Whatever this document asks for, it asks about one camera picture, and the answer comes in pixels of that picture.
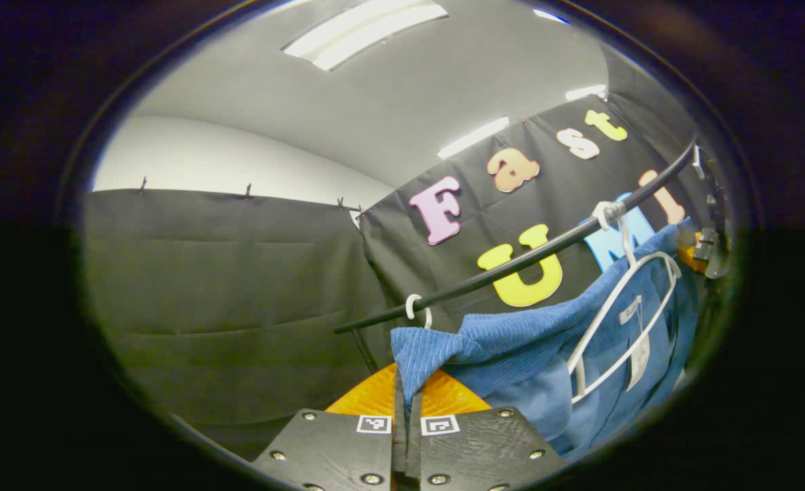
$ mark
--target fluorescent light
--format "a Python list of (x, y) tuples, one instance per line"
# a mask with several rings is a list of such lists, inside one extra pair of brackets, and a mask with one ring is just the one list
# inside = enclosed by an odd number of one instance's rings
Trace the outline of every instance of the fluorescent light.
[(566, 100), (581, 99), (583, 96), (590, 95), (591, 93), (595, 93), (605, 99), (605, 84), (570, 90), (566, 93)]
[(563, 24), (568, 24), (568, 21), (565, 20), (564, 18), (558, 18), (558, 16), (555, 16), (554, 14), (549, 14), (548, 12), (545, 12), (544, 10), (533, 9), (532, 11), (536, 12), (536, 15), (540, 16), (540, 18), (548, 18), (548, 19), (551, 19), (551, 20), (556, 20), (557, 22), (562, 22)]
[(339, 63), (359, 53), (365, 47), (383, 40), (383, 38), (393, 34), (393, 32), (399, 32), (412, 25), (418, 25), (446, 15), (448, 15), (448, 12), (439, 5), (428, 5), (425, 7), (402, 10), (401, 12), (384, 16), (384, 18), (378, 19), (358, 31), (341, 38), (324, 50), (323, 53), (320, 53), (320, 56), (312, 63), (318, 66), (318, 68), (331, 70), (335, 66), (338, 66)]
[(467, 134), (467, 136), (462, 137), (456, 142), (451, 143), (450, 145), (446, 146), (445, 148), (439, 150), (438, 155), (442, 160), (449, 158), (449, 156), (454, 155), (454, 153), (460, 152), (462, 149), (467, 149), (468, 147), (480, 142), (484, 138), (491, 136), (493, 133), (497, 131), (503, 130), (503, 128), (508, 127), (508, 116), (502, 116), (496, 121), (489, 122), (482, 127), (478, 128), (477, 130), (473, 131), (472, 133)]
[(432, 0), (371, 0), (328, 19), (283, 51), (331, 70), (390, 34), (446, 15)]

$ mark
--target white hanger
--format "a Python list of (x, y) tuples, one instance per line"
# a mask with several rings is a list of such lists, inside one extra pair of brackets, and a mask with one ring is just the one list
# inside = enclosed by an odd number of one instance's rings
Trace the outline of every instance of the white hanger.
[[(618, 223), (620, 223), (620, 230), (623, 232), (623, 249), (626, 253), (626, 260), (629, 262), (629, 270), (624, 273), (623, 277), (621, 277), (620, 281), (617, 283), (617, 286), (615, 286), (611, 294), (608, 295), (608, 299), (605, 301), (605, 304), (602, 305), (602, 308), (599, 310), (598, 314), (596, 314), (596, 317), (593, 318), (592, 323), (590, 323), (590, 326), (587, 327), (586, 332), (583, 333), (582, 338), (580, 339), (579, 343), (577, 343), (573, 353), (571, 353), (571, 357), (569, 357), (568, 361), (566, 362), (568, 375), (571, 375), (574, 371), (575, 378), (577, 379), (577, 395), (571, 399), (573, 404), (583, 399), (590, 392), (593, 392), (599, 385), (601, 385), (602, 382), (605, 381), (605, 379), (611, 376), (614, 371), (623, 366), (623, 363), (627, 360), (627, 358), (630, 357), (630, 355), (633, 354), (633, 351), (635, 351), (635, 349), (639, 347), (640, 343), (642, 343), (648, 337), (648, 333), (651, 332), (651, 328), (656, 323), (657, 318), (660, 317), (663, 308), (666, 308), (666, 304), (668, 303), (669, 298), (672, 296), (676, 280), (680, 278), (680, 268), (678, 267), (678, 264), (670, 255), (666, 254), (666, 252), (657, 251), (636, 261), (636, 258), (633, 255), (633, 244), (630, 242), (629, 227), (626, 226), (626, 210), (624, 209), (623, 205), (620, 203), (611, 203), (607, 201), (600, 202), (598, 205), (596, 205), (595, 211), (593, 211), (593, 217), (599, 220), (599, 226), (602, 227), (602, 230), (608, 229), (608, 220), (617, 220)], [(648, 323), (648, 326), (642, 330), (639, 337), (635, 340), (635, 342), (633, 342), (633, 345), (627, 349), (626, 353), (621, 355), (621, 357), (615, 361), (614, 365), (608, 370), (605, 370), (605, 373), (602, 373), (602, 375), (597, 378), (595, 382), (590, 383), (590, 385), (587, 386), (586, 374), (585, 370), (583, 369), (583, 351), (590, 342), (590, 339), (593, 338), (596, 330), (599, 328), (599, 324), (601, 324), (602, 320), (605, 319), (605, 315), (608, 314), (608, 310), (610, 310), (611, 306), (614, 305), (614, 301), (616, 301), (618, 295), (620, 295), (620, 292), (623, 290), (624, 286), (626, 286), (626, 283), (629, 283), (629, 280), (633, 279), (636, 271), (639, 271), (643, 265), (648, 263), (648, 261), (656, 260), (656, 258), (661, 258), (666, 262), (666, 270), (669, 276), (669, 290), (666, 293), (666, 297), (663, 298), (660, 308), (658, 308), (657, 312), (654, 313), (654, 318), (652, 318), (650, 323)]]
[[(414, 320), (414, 301), (415, 299), (421, 299), (421, 298), (423, 297), (417, 295), (417, 293), (408, 295), (408, 299), (405, 300), (405, 313), (406, 315), (408, 315), (408, 319), (412, 321)], [(423, 326), (423, 328), (429, 329), (430, 327), (433, 327), (433, 313), (429, 310), (428, 307), (426, 308), (426, 310), (427, 310), (427, 323)]]

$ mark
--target ceiling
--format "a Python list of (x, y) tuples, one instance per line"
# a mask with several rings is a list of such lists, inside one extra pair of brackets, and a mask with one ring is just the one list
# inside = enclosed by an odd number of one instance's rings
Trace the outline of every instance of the ceiling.
[(399, 32), (331, 72), (281, 47), (363, 0), (314, 0), (208, 41), (134, 109), (245, 130), (394, 188), (436, 152), (507, 115), (521, 121), (607, 83), (598, 42), (511, 0), (436, 0), (449, 14)]

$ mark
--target white wall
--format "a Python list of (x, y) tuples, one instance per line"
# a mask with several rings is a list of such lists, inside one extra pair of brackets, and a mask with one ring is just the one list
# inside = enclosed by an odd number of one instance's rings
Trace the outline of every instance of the white wall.
[(162, 116), (124, 122), (106, 148), (93, 190), (202, 190), (367, 208), (393, 188), (296, 147), (224, 125)]

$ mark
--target blue cloth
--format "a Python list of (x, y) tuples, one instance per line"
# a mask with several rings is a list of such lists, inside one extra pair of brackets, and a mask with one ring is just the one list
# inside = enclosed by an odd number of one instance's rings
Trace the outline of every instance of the blue cloth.
[[(639, 246), (635, 256), (662, 251), (677, 257), (679, 246), (692, 245), (693, 232), (689, 218), (666, 226)], [(696, 324), (694, 273), (682, 263), (679, 266), (682, 277), (649, 333), (648, 365), (629, 391), (627, 361), (573, 406), (574, 374), (569, 376), (565, 365), (590, 321), (629, 270), (626, 258), (620, 258), (571, 301), (511, 314), (466, 315), (458, 333), (422, 327), (394, 329), (391, 344), (406, 404), (443, 367), (488, 404), (517, 407), (562, 457), (576, 458), (672, 391), (693, 344)], [(587, 385), (638, 338), (668, 287), (663, 261), (651, 261), (636, 272), (583, 352)], [(642, 296), (642, 309), (621, 323), (620, 312), (637, 295)]]

